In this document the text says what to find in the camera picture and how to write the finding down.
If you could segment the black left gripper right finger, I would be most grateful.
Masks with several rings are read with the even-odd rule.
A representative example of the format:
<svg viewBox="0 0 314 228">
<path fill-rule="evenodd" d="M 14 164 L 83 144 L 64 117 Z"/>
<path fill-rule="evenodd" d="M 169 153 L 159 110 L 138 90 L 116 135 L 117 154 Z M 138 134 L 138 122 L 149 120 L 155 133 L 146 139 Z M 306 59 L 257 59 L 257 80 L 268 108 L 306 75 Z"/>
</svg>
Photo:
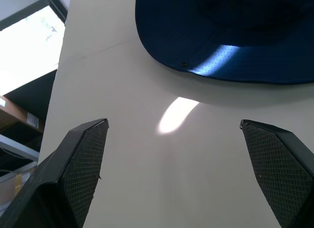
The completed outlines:
<svg viewBox="0 0 314 228">
<path fill-rule="evenodd" d="M 279 225 L 314 226 L 314 154 L 290 131 L 243 119 L 253 171 Z"/>
</svg>

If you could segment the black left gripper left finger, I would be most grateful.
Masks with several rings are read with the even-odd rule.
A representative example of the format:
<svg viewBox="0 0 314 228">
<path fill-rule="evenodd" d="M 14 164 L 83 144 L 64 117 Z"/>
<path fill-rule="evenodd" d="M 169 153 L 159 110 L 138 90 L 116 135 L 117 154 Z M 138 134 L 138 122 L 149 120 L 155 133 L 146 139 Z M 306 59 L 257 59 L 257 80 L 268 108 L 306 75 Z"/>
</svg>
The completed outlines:
<svg viewBox="0 0 314 228">
<path fill-rule="evenodd" d="M 0 218 L 2 228 L 81 228 L 100 179 L 108 120 L 70 130 Z"/>
</svg>

